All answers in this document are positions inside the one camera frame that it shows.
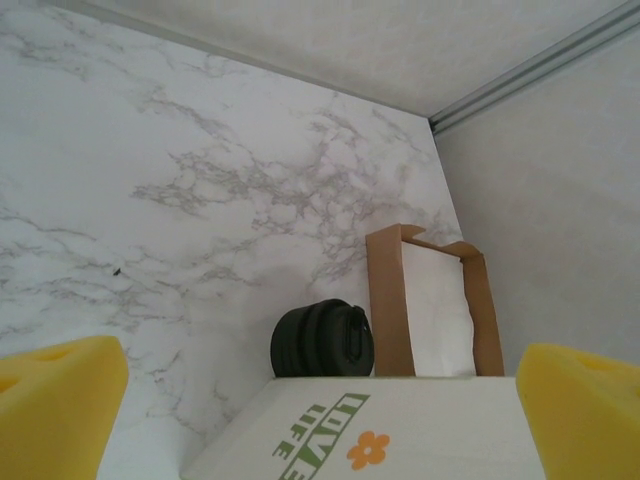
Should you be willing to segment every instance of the open box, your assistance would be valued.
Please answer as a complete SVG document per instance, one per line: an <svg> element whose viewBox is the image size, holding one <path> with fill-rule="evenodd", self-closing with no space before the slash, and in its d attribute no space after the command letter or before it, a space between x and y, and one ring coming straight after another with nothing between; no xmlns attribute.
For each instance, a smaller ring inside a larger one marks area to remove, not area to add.
<svg viewBox="0 0 640 480"><path fill-rule="evenodd" d="M416 374L402 264L402 242L406 242L460 259L464 294L474 327L473 359L476 374L504 376L500 335L484 255L466 242L439 247L414 238L424 231L424 228L414 225L396 224L367 235L376 375L396 377Z"/></svg>

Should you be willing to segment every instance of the marble wall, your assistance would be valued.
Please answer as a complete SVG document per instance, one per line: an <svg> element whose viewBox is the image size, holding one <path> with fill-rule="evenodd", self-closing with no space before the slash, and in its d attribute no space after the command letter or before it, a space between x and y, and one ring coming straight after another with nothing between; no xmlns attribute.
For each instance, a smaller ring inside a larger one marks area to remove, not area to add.
<svg viewBox="0 0 640 480"><path fill-rule="evenodd" d="M0 7L0 355L122 342L100 478L177 478L279 316L368 307L364 235L460 230L423 118L52 7Z"/></svg>

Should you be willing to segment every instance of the ceiling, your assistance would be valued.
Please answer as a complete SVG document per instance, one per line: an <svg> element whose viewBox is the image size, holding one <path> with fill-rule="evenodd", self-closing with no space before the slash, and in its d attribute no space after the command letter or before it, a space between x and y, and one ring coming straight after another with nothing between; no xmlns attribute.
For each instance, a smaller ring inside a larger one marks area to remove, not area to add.
<svg viewBox="0 0 640 480"><path fill-rule="evenodd" d="M253 62L432 115L621 0L89 0Z"/></svg>

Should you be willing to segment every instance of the yellow foam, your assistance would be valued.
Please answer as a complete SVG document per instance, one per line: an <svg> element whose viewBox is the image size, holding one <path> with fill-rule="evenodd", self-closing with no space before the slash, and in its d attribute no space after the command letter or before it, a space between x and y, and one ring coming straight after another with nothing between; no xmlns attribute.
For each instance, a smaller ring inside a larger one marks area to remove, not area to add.
<svg viewBox="0 0 640 480"><path fill-rule="evenodd" d="M640 368L531 345L518 393L549 480L640 480Z"/></svg>
<svg viewBox="0 0 640 480"><path fill-rule="evenodd" d="M109 336L0 359L0 478L95 479L127 379Z"/></svg>

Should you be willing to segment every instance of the orange flower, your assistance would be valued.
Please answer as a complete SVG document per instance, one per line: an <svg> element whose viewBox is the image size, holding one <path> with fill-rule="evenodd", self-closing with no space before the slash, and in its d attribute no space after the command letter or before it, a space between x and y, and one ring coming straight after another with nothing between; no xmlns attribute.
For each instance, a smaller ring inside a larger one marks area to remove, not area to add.
<svg viewBox="0 0 640 480"><path fill-rule="evenodd" d="M351 468L360 470L367 465L377 465L382 463L387 454L384 447L389 445L389 435L378 435L372 431L364 432L358 438L358 445L347 453L347 458L353 460Z"/></svg>

